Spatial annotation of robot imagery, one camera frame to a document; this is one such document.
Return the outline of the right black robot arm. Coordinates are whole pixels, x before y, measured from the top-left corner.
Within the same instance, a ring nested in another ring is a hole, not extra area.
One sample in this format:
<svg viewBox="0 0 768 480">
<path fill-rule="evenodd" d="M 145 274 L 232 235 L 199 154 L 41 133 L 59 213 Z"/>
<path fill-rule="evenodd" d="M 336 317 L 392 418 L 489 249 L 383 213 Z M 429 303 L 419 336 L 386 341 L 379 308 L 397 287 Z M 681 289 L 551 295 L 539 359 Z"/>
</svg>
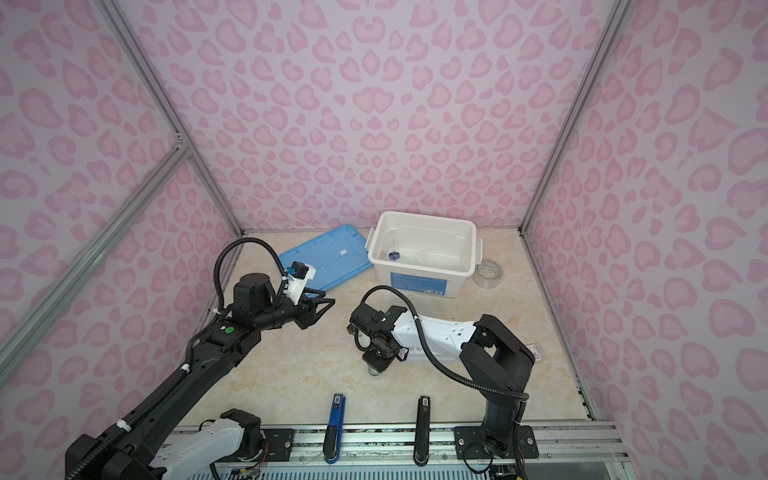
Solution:
<svg viewBox="0 0 768 480">
<path fill-rule="evenodd" d="M 479 392 L 486 401 L 481 448 L 499 457 L 513 455 L 536 358 L 498 318 L 484 314 L 475 322 L 449 321 L 403 306 L 379 311 L 363 302 L 352 312 L 347 331 L 375 375 L 396 361 L 426 361 Z"/>
</svg>

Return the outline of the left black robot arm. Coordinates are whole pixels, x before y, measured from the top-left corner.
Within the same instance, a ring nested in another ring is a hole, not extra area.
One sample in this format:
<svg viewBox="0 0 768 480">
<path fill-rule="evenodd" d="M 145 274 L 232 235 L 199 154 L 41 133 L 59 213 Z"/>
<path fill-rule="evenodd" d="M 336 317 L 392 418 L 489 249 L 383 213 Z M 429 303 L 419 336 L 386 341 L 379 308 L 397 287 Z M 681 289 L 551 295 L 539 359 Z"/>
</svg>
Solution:
<svg viewBox="0 0 768 480">
<path fill-rule="evenodd" d="M 334 304 L 302 279 L 275 292 L 268 275 L 243 276 L 233 301 L 187 345 L 178 367 L 145 400 L 93 437 L 81 435 L 65 453 L 68 479 L 185 479 L 229 456 L 256 458 L 264 448 L 260 419 L 231 409 L 207 429 L 173 445 L 166 440 L 198 401 L 258 345 L 262 334 L 289 323 L 305 330 Z"/>
</svg>

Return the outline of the blue plastic bin lid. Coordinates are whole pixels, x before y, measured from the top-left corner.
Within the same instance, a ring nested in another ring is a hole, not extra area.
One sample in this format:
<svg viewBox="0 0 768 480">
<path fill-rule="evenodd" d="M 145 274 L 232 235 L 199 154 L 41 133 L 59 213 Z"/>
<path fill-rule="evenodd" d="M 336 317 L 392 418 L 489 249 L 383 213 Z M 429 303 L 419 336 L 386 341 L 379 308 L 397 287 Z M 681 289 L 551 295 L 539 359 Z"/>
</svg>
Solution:
<svg viewBox="0 0 768 480">
<path fill-rule="evenodd" d="M 319 235 L 279 255 L 285 267 L 301 262 L 315 268 L 311 289 L 329 291 L 372 267 L 366 239 L 351 225 Z"/>
</svg>

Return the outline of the blue stapler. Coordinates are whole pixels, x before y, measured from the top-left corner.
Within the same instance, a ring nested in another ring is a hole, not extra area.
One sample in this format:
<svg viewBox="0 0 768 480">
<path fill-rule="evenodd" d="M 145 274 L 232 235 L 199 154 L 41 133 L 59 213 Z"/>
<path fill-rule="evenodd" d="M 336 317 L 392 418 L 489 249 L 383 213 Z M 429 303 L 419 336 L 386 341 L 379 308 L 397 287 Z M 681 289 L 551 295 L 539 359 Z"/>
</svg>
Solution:
<svg viewBox="0 0 768 480">
<path fill-rule="evenodd" d="M 346 397 L 342 393 L 333 396 L 329 420 L 326 426 L 323 441 L 323 458 L 327 464 L 338 461 L 341 453 L 341 441 L 344 432 L 344 414 Z"/>
</svg>

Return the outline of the white plastic storage bin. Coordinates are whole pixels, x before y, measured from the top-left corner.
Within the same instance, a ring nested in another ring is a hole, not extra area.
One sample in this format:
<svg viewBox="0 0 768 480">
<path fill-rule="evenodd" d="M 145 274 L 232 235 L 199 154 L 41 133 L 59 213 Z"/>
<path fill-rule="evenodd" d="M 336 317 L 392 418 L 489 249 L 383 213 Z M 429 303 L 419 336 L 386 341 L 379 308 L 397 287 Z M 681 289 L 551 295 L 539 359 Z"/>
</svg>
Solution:
<svg viewBox="0 0 768 480">
<path fill-rule="evenodd" d="M 482 261 L 483 240 L 467 220 L 387 211 L 365 249 L 381 284 L 456 298 Z"/>
</svg>

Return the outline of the black stapler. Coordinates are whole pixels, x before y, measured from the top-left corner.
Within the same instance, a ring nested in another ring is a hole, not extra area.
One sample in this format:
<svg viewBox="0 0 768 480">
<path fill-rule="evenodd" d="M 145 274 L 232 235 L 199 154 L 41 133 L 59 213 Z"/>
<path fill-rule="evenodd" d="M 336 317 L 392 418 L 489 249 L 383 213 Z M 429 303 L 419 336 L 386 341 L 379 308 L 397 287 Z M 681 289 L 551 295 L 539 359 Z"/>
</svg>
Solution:
<svg viewBox="0 0 768 480">
<path fill-rule="evenodd" d="M 430 417 L 431 400 L 428 396 L 421 396 L 417 403 L 413 445 L 413 461 L 418 467 L 426 466 L 429 461 Z"/>
</svg>

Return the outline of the clear tape roll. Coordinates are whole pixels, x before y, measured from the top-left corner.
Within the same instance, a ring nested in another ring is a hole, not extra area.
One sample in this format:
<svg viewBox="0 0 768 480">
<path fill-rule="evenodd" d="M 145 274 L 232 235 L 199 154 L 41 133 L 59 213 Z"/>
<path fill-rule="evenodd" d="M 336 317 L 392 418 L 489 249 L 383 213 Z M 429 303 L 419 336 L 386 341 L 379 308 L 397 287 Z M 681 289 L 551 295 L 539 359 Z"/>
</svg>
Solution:
<svg viewBox="0 0 768 480">
<path fill-rule="evenodd" d="M 472 279 L 478 287 L 491 290 L 501 283 L 503 275 L 503 268 L 500 264 L 493 260 L 483 259 L 476 265 Z"/>
</svg>

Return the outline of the small red labelled box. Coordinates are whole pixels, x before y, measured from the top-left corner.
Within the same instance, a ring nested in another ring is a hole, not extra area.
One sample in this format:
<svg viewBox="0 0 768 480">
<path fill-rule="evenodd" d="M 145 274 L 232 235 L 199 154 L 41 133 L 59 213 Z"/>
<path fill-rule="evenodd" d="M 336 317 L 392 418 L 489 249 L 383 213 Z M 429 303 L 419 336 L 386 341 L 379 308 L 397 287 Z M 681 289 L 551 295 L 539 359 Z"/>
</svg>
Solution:
<svg viewBox="0 0 768 480">
<path fill-rule="evenodd" d="M 542 360 L 541 354 L 536 345 L 529 345 L 528 350 L 533 354 L 536 362 L 540 362 Z"/>
</svg>

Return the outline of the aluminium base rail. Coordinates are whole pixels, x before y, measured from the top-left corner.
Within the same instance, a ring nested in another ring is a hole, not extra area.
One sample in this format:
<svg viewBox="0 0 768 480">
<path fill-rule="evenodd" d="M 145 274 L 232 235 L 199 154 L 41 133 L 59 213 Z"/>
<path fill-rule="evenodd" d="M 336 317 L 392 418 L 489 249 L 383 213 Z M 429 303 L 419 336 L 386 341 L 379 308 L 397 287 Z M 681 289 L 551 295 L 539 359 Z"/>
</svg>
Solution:
<svg viewBox="0 0 768 480">
<path fill-rule="evenodd" d="M 179 426 L 166 442 L 185 441 L 214 422 L 200 427 Z M 347 423 L 338 461 L 327 464 L 323 458 L 326 426 L 266 425 L 296 431 L 288 462 L 226 463 L 215 461 L 216 477 L 221 479 L 398 479 L 398 478 L 492 478 L 509 479 L 516 465 L 524 467 L 530 479 L 633 479 L 636 476 L 617 428 L 601 421 L 532 421 L 540 455 L 522 460 L 490 458 L 459 460 L 453 428 L 469 423 L 431 423 L 429 461 L 418 467 L 413 461 L 413 423 Z M 211 477 L 208 466 L 185 479 Z"/>
</svg>

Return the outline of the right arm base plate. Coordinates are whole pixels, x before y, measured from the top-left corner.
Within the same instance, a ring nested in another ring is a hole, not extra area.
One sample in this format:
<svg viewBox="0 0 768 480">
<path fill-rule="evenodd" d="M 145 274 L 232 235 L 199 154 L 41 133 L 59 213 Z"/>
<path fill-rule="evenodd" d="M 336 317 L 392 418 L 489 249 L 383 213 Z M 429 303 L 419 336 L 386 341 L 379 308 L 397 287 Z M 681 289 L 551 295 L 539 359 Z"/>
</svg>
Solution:
<svg viewBox="0 0 768 480">
<path fill-rule="evenodd" d="M 517 427 L 517 451 L 522 460 L 537 459 L 540 455 L 534 431 L 529 425 Z M 459 460 L 489 460 L 491 456 L 500 459 L 516 458 L 512 451 L 512 436 L 506 441 L 492 437 L 479 425 L 453 428 L 456 456 Z"/>
</svg>

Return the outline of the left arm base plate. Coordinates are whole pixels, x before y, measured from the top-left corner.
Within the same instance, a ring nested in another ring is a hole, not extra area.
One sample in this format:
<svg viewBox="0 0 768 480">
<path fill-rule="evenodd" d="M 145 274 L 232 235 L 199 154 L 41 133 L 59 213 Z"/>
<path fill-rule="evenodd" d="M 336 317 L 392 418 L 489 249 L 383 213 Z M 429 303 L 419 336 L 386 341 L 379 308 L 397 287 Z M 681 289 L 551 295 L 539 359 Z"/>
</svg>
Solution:
<svg viewBox="0 0 768 480">
<path fill-rule="evenodd" d="M 246 449 L 218 459 L 226 463 L 274 463 L 288 462 L 291 457 L 296 431 L 291 428 L 267 428 L 260 431 L 261 438 L 256 449 L 251 450 L 249 441 Z"/>
</svg>

